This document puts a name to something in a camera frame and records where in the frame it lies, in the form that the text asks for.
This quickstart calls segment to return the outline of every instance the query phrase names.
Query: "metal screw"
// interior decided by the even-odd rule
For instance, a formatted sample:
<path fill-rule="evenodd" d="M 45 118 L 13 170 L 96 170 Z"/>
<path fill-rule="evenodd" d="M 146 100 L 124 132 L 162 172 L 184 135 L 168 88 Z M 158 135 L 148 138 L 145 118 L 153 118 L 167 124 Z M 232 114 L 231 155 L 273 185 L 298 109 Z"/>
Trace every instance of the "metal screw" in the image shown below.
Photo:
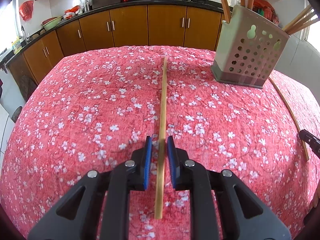
<path fill-rule="evenodd" d="M 124 164 L 126 167 L 133 167 L 136 163 L 133 160 L 128 160 Z"/>
<path fill-rule="evenodd" d="M 95 170 L 92 170 L 92 171 L 89 171 L 87 175 L 89 178 L 94 178 L 94 177 L 97 177 L 98 172 Z"/>
<path fill-rule="evenodd" d="M 195 162 L 193 160 L 186 160 L 184 162 L 184 165 L 186 165 L 187 167 L 193 167 L 195 166 Z"/>
<path fill-rule="evenodd" d="M 231 177 L 232 176 L 232 172 L 230 170 L 223 170 L 222 171 L 222 175 L 225 177 Z"/>

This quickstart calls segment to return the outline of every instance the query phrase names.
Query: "window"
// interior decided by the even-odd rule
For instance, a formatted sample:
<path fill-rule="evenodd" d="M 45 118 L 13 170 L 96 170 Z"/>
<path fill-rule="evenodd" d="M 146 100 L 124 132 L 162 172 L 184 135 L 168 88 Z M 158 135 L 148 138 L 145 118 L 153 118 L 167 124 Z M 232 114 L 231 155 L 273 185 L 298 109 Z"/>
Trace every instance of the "window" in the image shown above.
<path fill-rule="evenodd" d="M 20 36 L 16 17 L 16 0 L 10 4 L 0 14 L 0 53 L 11 48 L 11 43 Z"/>
<path fill-rule="evenodd" d="M 310 26 L 309 34 L 307 36 L 307 42 L 309 42 L 320 52 L 320 21 Z"/>

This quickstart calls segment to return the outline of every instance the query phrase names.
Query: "black countertop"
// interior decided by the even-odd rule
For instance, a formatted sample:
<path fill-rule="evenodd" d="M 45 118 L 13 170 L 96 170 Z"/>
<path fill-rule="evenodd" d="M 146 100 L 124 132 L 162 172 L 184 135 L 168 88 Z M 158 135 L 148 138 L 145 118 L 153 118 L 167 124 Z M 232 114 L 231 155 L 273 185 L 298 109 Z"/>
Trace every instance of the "black countertop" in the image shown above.
<path fill-rule="evenodd" d="M 88 15 L 98 13 L 98 12 L 103 12 L 111 9 L 116 9 L 116 8 L 121 8 L 121 7 L 126 7 L 126 6 L 133 6 L 133 5 L 152 5 L 152 4 L 161 4 L 161 5 L 182 5 L 182 6 L 189 6 L 189 7 L 196 7 L 200 9 L 206 9 L 210 11 L 215 11 L 215 12 L 220 12 L 223 13 L 222 9 L 222 4 L 215 2 L 215 1 L 206 1 L 206 3 L 201 3 L 201 2 L 195 2 L 195 1 L 188 1 L 188 0 L 129 0 L 128 2 L 121 2 L 121 3 L 116 3 L 104 7 L 100 7 L 94 10 L 91 10 L 89 12 L 82 13 L 80 15 L 77 15 L 75 17 L 72 17 L 69 20 L 63 20 L 60 22 L 57 26 L 54 28 L 46 31 L 45 33 L 39 35 L 36 37 L 34 40 L 29 42 L 26 46 L 24 46 L 16 55 L 12 56 L 12 54 L 8 54 L 1 62 L 0 66 L 4 63 L 8 64 L 11 60 L 13 60 L 16 56 L 20 55 L 25 51 L 27 48 L 29 48 L 31 45 L 33 45 L 35 42 L 37 42 L 39 39 L 41 39 L 43 36 L 47 35 L 48 33 L 58 29 L 59 27 L 68 24 L 72 21 L 78 20 L 82 17 L 86 17 Z"/>

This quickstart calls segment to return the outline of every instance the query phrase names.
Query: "cherry blossom pattern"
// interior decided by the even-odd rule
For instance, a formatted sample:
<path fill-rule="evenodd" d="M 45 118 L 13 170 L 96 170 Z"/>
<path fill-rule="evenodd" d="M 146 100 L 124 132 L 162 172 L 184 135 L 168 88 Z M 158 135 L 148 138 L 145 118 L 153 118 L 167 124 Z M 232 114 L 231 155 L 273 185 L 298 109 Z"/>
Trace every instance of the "cherry blossom pattern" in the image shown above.
<path fill-rule="evenodd" d="M 167 135 L 207 169 L 231 169 L 292 236 L 299 232 L 320 164 L 311 152 L 306 162 L 272 84 L 259 90 L 216 82 L 209 50 L 131 46 L 65 57 L 24 107 L 4 157 L 0 201 L 25 237 L 89 170 L 113 169 L 150 135 L 150 186 L 131 192 L 129 238 L 190 239 L 189 192 L 172 189 L 168 169 L 163 219 L 153 218 L 164 56 Z M 300 127 L 319 137 L 320 107 L 311 92 L 277 71 L 271 78 Z"/>

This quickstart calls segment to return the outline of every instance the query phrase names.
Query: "person's hand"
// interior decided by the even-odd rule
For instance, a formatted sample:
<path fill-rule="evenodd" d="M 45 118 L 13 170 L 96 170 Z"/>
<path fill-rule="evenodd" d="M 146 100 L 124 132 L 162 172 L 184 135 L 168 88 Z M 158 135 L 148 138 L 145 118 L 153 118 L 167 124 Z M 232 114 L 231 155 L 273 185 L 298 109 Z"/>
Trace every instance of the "person's hand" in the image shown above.
<path fill-rule="evenodd" d="M 318 186 L 316 188 L 315 194 L 313 195 L 313 199 L 310 202 L 308 213 L 310 212 L 310 210 L 312 208 L 316 208 L 317 207 L 317 205 L 319 203 L 319 198 L 320 198 L 320 181 L 318 182 Z"/>

